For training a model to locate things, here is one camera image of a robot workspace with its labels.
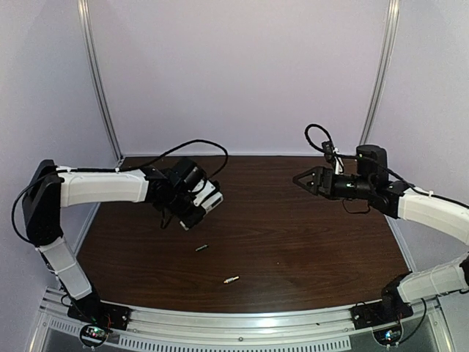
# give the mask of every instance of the white wall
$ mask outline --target white wall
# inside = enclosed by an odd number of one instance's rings
[[[34,248],[15,237],[12,201],[44,158],[72,166],[115,161],[91,84],[76,1],[1,0],[0,32],[0,349],[16,352],[24,351],[53,277]],[[89,210],[63,212],[72,246]]]
[[[394,53],[370,139],[388,150],[390,167],[407,180],[466,203],[468,18],[469,3],[463,0],[401,1]],[[424,226],[403,221],[399,226],[417,269],[468,251]],[[442,302],[458,351],[466,351],[469,295]]]
[[[234,154],[309,155],[310,122],[327,126],[343,152],[355,150],[387,0],[99,0],[89,8],[125,155],[192,138]]]

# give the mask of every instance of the ventilation grille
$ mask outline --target ventilation grille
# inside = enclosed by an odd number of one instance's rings
[[[59,330],[71,335],[78,335],[80,328],[73,323],[69,323],[65,320],[60,320],[56,318],[51,319],[50,327],[55,330]]]
[[[121,335],[119,346],[130,351],[138,352],[339,352],[351,350],[349,337],[309,342],[285,348],[230,349],[228,347],[220,349],[181,347],[177,344],[158,343],[152,340]]]

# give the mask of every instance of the white panel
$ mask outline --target white panel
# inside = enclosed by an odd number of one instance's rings
[[[370,140],[388,149],[390,167],[409,181],[466,203],[468,18],[467,1],[401,1],[392,62]],[[399,226],[420,270],[469,250],[424,226],[403,221]],[[469,343],[468,299],[469,295],[444,299],[457,351],[466,351]]]
[[[109,167],[114,161],[91,84],[76,1],[0,0],[0,32],[0,349],[16,352],[25,350],[53,276],[34,248],[15,237],[10,224],[14,198],[44,158],[73,166]],[[63,212],[71,246],[90,209]]]
[[[327,126],[341,151],[355,150],[388,1],[99,0],[89,8],[125,155],[193,138],[236,154],[310,154],[309,122]]]

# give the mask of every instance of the robotic arm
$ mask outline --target robotic arm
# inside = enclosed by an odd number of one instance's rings
[[[438,199],[409,183],[389,180],[386,151],[376,145],[356,149],[357,173],[337,172],[341,159],[333,146],[322,144],[326,161],[332,168],[317,166],[293,178],[293,182],[314,195],[327,199],[365,199],[370,207],[394,219],[418,222],[435,228],[469,245],[469,210],[456,202]],[[410,304],[421,298],[469,289],[469,254],[426,271],[398,276],[382,290],[382,302],[355,307],[357,329],[369,327],[378,317],[379,324],[396,317],[412,315]]]
[[[189,230],[222,200],[218,182],[208,180],[188,158],[170,169],[145,166],[126,172],[72,169],[44,160],[23,198],[23,214],[29,241],[72,301],[68,315],[96,326],[107,326],[110,318],[113,329],[125,330],[130,309],[101,302],[63,237],[60,208],[88,202],[146,202],[169,210]]]

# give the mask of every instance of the wood grain surface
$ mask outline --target wood grain surface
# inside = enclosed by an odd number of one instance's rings
[[[222,162],[194,160],[207,173]],[[187,232],[177,221],[161,230],[149,204],[102,204],[78,259],[102,299],[142,307],[283,312],[379,298],[407,271],[399,247],[377,211],[350,215],[292,183],[318,164],[322,158],[231,157],[216,177],[224,202]],[[347,168],[353,172],[353,162]],[[224,285],[231,276],[240,279]]]

